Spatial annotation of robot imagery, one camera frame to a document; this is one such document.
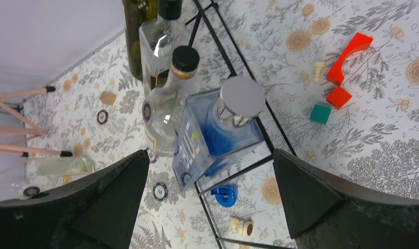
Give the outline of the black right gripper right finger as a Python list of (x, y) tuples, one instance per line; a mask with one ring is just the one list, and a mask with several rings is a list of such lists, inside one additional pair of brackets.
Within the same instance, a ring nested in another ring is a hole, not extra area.
[(419, 248), (419, 200), (360, 186), (282, 149), (273, 159), (298, 248)]

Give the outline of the clear bottle blue gold emblem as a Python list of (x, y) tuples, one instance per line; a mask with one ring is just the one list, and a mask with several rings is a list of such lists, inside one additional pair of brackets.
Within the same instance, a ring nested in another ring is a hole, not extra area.
[(17, 199), (61, 187), (95, 172), (95, 162), (86, 157), (49, 157), (28, 159), (23, 179), (10, 185)]

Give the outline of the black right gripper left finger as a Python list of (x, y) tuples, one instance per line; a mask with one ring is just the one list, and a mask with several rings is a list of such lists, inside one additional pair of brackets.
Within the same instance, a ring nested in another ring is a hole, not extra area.
[(145, 150), (26, 200), (0, 201), (0, 248), (128, 248), (149, 171)]

